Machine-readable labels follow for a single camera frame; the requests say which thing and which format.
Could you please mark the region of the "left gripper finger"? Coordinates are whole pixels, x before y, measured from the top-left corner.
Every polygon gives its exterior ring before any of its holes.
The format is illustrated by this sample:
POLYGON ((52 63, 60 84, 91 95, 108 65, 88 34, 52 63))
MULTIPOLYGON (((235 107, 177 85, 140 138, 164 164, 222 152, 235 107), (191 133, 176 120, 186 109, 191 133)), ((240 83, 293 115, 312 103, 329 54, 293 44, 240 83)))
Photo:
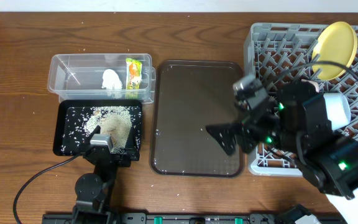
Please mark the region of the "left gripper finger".
POLYGON ((135 131, 133 127, 131 127, 127 137, 126 152, 127 154, 135 154, 135 131))
POLYGON ((88 136, 93 137, 95 134, 99 134, 100 131, 101 131, 101 127, 97 125, 88 136))

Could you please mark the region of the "light blue bowl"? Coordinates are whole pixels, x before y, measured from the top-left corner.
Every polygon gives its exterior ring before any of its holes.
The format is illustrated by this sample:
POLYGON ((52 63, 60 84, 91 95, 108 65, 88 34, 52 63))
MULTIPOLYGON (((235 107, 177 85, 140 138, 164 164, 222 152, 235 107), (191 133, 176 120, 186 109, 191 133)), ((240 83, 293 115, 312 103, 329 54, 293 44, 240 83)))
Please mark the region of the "light blue bowl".
POLYGON ((351 122, 351 111, 347 98, 342 93, 325 93, 323 97, 332 130, 346 127, 351 122))

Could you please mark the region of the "yellow plate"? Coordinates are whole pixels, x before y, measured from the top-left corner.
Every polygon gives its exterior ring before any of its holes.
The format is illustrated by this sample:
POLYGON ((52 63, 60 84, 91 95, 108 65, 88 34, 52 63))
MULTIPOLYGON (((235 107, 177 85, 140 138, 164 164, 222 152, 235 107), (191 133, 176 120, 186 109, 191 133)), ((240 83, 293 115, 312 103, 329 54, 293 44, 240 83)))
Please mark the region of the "yellow plate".
POLYGON ((358 39, 355 30, 346 22, 335 22, 325 28, 317 39, 312 58, 336 62, 346 67, 353 63, 358 39))

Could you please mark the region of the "green orange snack wrapper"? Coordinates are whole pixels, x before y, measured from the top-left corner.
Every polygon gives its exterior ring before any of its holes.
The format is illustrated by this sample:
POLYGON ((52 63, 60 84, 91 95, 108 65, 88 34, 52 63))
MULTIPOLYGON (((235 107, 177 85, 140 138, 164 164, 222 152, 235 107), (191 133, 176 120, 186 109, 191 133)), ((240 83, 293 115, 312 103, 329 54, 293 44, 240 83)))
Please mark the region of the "green orange snack wrapper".
POLYGON ((126 98, 135 98, 142 81, 142 62, 133 58, 126 58, 126 65, 126 98))

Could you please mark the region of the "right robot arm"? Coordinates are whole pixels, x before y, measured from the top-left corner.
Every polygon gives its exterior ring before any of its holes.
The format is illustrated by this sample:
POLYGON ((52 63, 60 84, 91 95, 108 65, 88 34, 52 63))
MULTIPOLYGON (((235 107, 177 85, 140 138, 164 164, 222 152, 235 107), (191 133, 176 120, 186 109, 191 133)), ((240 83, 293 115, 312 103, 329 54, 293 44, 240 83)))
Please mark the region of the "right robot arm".
POLYGON ((239 117, 206 131, 231 156, 249 154, 264 143, 295 156, 302 176, 325 194, 347 223, 358 223, 358 142, 332 129, 323 94, 311 82, 288 83, 271 101, 260 80, 234 84, 239 117))

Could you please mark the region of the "pink white bowl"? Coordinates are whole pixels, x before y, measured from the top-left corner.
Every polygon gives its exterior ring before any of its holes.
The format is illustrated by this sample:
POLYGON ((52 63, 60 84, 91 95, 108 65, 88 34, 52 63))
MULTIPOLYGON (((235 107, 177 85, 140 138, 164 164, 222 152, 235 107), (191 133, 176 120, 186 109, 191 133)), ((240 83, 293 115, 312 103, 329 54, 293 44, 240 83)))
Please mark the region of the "pink white bowl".
POLYGON ((311 80, 306 80, 306 79, 302 79, 302 82, 307 82, 313 85, 313 87, 315 88, 316 92, 319 92, 319 85, 317 82, 311 81, 311 80))

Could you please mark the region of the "white napkin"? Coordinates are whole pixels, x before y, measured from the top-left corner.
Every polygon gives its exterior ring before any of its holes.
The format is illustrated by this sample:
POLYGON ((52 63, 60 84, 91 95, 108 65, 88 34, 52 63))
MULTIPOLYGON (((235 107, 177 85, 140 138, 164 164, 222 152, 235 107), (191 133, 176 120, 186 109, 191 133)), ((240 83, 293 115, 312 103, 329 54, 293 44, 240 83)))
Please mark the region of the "white napkin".
POLYGON ((103 73, 103 82, 102 88, 107 90, 121 90, 122 82, 118 76, 118 74, 112 70, 107 69, 103 73))

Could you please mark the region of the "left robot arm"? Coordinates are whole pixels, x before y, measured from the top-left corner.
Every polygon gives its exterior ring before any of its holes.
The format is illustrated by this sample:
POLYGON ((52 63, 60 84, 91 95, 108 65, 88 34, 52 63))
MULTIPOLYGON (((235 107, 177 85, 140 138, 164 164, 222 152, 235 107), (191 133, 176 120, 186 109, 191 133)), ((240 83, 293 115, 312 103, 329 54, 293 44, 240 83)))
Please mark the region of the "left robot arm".
POLYGON ((111 137, 100 132, 97 126, 79 148, 80 155, 94 165, 94 171, 76 181, 73 224, 122 223, 119 212, 110 207, 110 200, 118 168, 130 167, 133 160, 139 159, 136 131, 131 128, 126 137, 125 154, 113 154, 111 137))

